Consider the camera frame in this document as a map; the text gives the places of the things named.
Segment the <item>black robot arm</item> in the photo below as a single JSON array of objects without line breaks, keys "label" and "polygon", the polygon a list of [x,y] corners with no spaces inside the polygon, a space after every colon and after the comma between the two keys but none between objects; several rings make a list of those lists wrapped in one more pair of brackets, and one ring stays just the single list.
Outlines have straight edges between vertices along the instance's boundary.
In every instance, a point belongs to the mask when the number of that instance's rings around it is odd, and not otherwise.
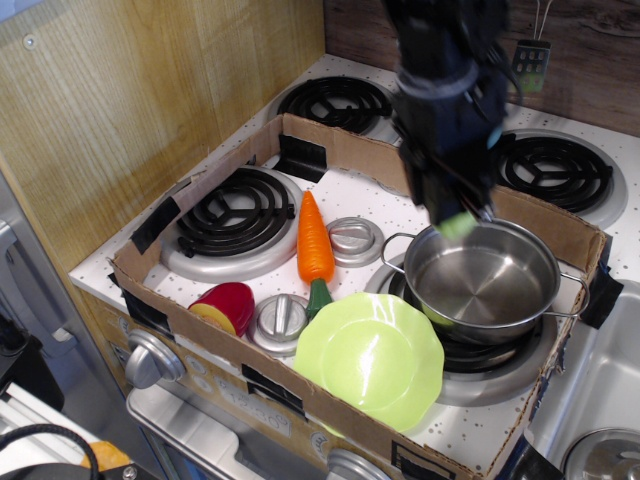
[{"label": "black robot arm", "polygon": [[442,234],[493,217],[491,148],[504,118],[507,1],[387,1],[400,55],[393,124],[412,200]]}]

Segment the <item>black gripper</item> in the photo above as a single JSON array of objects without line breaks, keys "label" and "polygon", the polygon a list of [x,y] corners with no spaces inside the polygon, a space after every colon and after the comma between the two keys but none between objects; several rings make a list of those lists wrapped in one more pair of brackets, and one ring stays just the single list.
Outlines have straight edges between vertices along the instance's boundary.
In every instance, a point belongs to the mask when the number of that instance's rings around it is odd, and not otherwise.
[{"label": "black gripper", "polygon": [[443,228],[467,211],[494,222],[493,160],[486,140],[506,115],[507,79],[495,69],[428,79],[402,69],[393,98],[411,198]]}]

